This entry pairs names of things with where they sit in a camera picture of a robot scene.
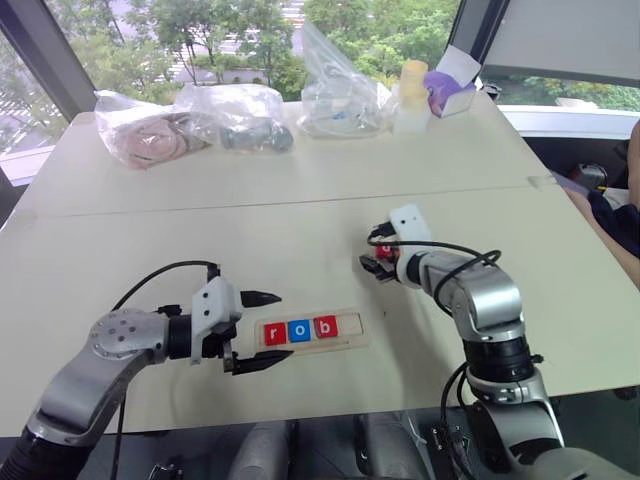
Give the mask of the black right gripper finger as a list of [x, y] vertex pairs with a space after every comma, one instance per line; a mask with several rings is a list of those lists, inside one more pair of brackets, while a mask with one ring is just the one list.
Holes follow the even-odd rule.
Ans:
[[367, 273], [373, 275], [376, 279], [386, 278], [386, 269], [376, 258], [370, 255], [360, 255], [359, 263]]
[[396, 235], [396, 231], [391, 222], [384, 222], [375, 226], [368, 235], [368, 244], [375, 245], [379, 238], [389, 238]]

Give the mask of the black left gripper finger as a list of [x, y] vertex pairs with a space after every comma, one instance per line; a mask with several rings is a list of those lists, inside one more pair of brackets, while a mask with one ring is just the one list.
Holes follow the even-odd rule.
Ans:
[[282, 301], [282, 298], [276, 294], [257, 290], [241, 291], [240, 299], [244, 308], [263, 307]]
[[251, 358], [238, 359], [234, 355], [233, 374], [244, 375], [266, 370], [286, 360], [293, 354], [290, 350], [268, 350], [256, 353]]

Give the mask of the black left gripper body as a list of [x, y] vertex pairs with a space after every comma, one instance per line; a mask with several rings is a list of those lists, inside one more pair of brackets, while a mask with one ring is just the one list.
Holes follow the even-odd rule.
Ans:
[[238, 375], [238, 353], [232, 347], [232, 340], [236, 336], [237, 328], [234, 323], [223, 325], [218, 330], [212, 331], [202, 341], [202, 357], [217, 358], [222, 361], [225, 373]]

